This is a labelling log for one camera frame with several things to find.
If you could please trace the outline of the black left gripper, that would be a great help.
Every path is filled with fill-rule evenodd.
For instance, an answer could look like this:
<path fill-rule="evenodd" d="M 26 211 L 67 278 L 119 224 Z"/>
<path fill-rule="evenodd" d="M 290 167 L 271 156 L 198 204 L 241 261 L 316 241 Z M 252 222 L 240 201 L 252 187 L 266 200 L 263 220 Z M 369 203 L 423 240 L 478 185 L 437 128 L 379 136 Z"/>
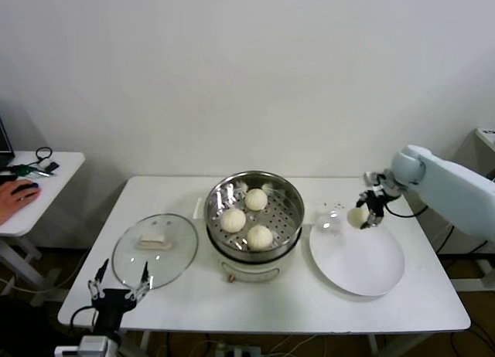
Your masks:
<path fill-rule="evenodd" d="M 88 281 L 91 305 L 97 310 L 98 316 L 95 329 L 119 329 L 125 313 L 135 308 L 135 299 L 143 299 L 150 291 L 150 276 L 148 262 L 145 262 L 141 280 L 133 290 L 103 289 L 102 280 L 108 267 L 107 258 L 97 270 L 93 279 Z"/>

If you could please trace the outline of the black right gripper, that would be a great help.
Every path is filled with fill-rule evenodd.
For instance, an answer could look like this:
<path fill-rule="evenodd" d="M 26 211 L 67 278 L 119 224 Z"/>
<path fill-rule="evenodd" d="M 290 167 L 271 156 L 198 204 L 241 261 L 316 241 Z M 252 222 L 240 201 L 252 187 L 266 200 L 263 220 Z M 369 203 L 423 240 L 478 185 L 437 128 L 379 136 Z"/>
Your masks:
<path fill-rule="evenodd" d="M 373 189 L 362 192 L 356 203 L 356 207 L 360 208 L 364 204 L 367 204 L 368 210 L 373 213 L 370 214 L 364 223 L 361 225 L 361 229 L 368 229 L 377 227 L 380 225 L 384 216 L 384 207 L 387 204 L 386 195 L 382 190 L 374 191 Z"/>

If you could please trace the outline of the person bare hand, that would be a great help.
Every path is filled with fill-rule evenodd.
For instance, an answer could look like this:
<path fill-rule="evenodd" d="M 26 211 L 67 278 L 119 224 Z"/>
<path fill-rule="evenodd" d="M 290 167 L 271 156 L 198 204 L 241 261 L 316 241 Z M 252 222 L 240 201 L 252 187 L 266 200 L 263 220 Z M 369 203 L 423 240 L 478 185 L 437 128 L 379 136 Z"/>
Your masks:
<path fill-rule="evenodd" d="M 34 202 L 41 193 L 39 186 L 28 179 L 17 179 L 1 184 L 1 219 L 3 225 L 19 210 Z"/>

